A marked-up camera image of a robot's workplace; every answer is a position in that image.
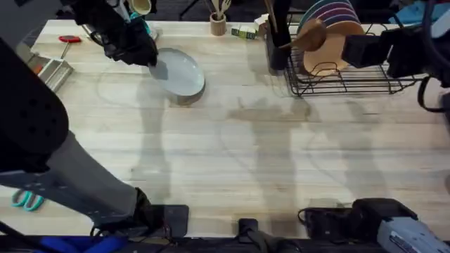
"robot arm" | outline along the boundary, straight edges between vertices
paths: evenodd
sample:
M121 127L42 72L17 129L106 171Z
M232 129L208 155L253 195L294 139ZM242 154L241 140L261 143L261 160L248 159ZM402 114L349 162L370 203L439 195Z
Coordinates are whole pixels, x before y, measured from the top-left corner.
M58 97L17 57L13 48L35 25L61 8L101 37L107 57L155 65L158 51L141 20L129 20L104 0L2 2L0 21L0 184L34 191L87 215L94 226L123 235L161 226L147 197L97 163L69 131Z

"wooden table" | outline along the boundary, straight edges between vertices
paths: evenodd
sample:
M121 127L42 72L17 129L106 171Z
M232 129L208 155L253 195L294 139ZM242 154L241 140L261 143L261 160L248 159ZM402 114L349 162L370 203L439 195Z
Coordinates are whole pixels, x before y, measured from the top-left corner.
M213 37L202 22L153 22L160 48L186 52L204 70L201 99L167 99L148 68L116 63L84 39L71 45L74 74L58 92L80 143L150 201L191 208L189 235L233 235L241 217L279 236L304 231L297 210L393 197L450 240L450 139L442 115L421 109L417 87L395 95L294 99L268 73L262 41ZM60 56L73 21L47 23L34 50ZM427 91L434 105L437 84ZM24 233L86 235L86 217L48 201L36 213L9 207L2 221Z

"teal scissors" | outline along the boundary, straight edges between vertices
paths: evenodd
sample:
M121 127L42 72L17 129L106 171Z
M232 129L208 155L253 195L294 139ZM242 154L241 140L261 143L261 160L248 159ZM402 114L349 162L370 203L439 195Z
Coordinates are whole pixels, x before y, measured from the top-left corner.
M18 190L12 197L13 207L23 207L25 211L33 212L44 202L42 196L36 195L28 190Z

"wire dish rack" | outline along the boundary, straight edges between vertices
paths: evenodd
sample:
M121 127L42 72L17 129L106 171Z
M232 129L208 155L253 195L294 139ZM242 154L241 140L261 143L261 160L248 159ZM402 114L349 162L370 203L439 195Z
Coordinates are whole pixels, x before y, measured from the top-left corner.
M291 11L288 14L288 27L290 31L297 31L298 24L292 23L294 14L303 14L303 11ZM380 25L387 30L383 24L370 24L366 30L366 34L375 35L372 32L374 25ZM297 35L290 34L291 39ZM266 40L271 40L271 33L268 32ZM284 70L284 75L290 90L296 96L316 95L316 94L339 94L339 93L388 93L394 94L403 91L405 88L413 86L416 82L422 81L422 77L410 76L405 78L393 79L387 76L387 63L383 65L375 65L357 69L353 66L348 66L343 70L338 70L335 63L319 63L331 65L330 69L324 69L313 75L305 70L303 67L303 53L292 48L291 54L288 57L288 62ZM332 74L320 76L322 71L330 71Z

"utensil holder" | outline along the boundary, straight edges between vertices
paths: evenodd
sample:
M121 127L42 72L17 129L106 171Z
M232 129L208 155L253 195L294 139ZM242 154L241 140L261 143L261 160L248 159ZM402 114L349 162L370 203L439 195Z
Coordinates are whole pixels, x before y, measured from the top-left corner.
M278 33L275 33L270 19L268 20L268 24L266 44L269 54L269 67L272 70L284 70L288 65L291 48L279 48L279 46L291 42L288 27L281 23L278 25Z
M213 13L210 16L211 34L214 36L222 36L226 32L226 17L222 15L221 20L217 20L217 14Z

